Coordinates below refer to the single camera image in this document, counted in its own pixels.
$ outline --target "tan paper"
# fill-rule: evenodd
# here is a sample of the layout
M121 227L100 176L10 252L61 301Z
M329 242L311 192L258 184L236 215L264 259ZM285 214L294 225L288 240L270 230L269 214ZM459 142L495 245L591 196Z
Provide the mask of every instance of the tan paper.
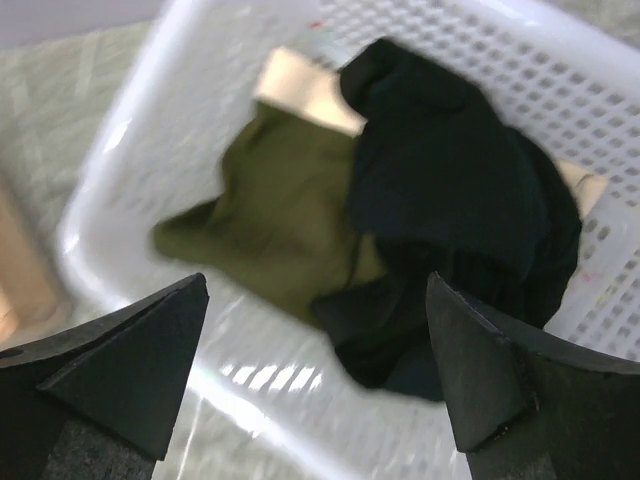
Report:
M254 96L317 125L356 136L365 119L346 104L338 81L337 73L280 47L271 52ZM585 217L604 193L607 180L569 162L558 161L556 165Z
M0 348L17 331L44 331L67 313L55 277L0 184Z

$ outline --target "olive green cloth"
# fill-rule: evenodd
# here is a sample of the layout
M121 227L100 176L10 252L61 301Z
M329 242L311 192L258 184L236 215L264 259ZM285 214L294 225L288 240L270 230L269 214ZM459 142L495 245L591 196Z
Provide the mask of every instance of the olive green cloth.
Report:
M157 251L216 267L318 326L313 300L386 273L347 216L355 142L258 102L222 160L222 196L158 224Z

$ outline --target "white plastic basket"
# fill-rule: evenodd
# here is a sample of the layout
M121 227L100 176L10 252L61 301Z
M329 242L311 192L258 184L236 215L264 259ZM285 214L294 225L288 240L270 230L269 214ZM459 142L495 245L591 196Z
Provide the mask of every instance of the white plastic basket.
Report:
M176 0L108 116L62 224L70 284L114 310L197 270L157 257L149 229L220 192L216 162L248 119L267 52L318 20L353 51L381 35L418 48L482 84L506 121L554 156L609 178L547 330L637 360L640 54L530 0ZM360 391L321 334L206 273L208 320L157 478L210 478L212 408L319 477L469 478L443 407Z

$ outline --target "black fabric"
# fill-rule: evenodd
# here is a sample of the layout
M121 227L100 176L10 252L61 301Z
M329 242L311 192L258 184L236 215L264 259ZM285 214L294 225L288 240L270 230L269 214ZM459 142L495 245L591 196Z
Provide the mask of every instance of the black fabric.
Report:
M578 210L550 158L437 64L382 39L341 71L340 88L367 119L350 220L376 236L390 273L312 311L358 383L441 401L429 274L542 328L577 266Z

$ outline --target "perforated basket wall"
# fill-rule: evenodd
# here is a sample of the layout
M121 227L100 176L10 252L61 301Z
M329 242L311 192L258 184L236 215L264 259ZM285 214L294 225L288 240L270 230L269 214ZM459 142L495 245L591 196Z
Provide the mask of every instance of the perforated basket wall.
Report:
M449 65L554 156L609 178L585 221L580 269L548 330L636 360L640 58L547 7L504 3L323 0L317 11L294 14L294 0L177 0L87 160L61 231L69 280L114 309L195 270L160 260L148 246L150 227L220 193L216 162L249 118L267 52L322 19L345 48L390 35ZM191 407L158 478L211 478L213 407L331 480L468 478L442 407L360 391L321 335L218 273L207 277L211 302L185 401Z

